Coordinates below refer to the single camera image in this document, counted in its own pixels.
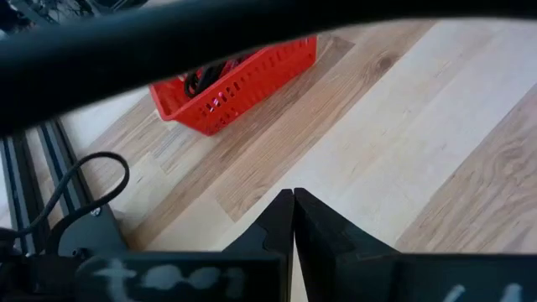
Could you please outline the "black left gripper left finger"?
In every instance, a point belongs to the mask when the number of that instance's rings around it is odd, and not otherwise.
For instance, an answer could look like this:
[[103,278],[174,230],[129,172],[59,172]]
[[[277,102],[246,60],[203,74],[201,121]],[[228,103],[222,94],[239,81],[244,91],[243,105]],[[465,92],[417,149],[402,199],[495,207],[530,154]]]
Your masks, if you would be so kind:
[[277,253],[283,263],[277,277],[281,301],[290,301],[294,252],[295,196],[291,189],[281,190],[258,218],[224,252]]

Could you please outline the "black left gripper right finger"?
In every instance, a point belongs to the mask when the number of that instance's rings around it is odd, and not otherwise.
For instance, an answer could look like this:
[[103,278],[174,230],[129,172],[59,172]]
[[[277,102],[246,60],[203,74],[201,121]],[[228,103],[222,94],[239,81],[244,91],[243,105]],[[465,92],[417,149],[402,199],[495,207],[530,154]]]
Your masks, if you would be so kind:
[[295,240],[309,301],[389,301],[398,252],[304,188],[295,189]]

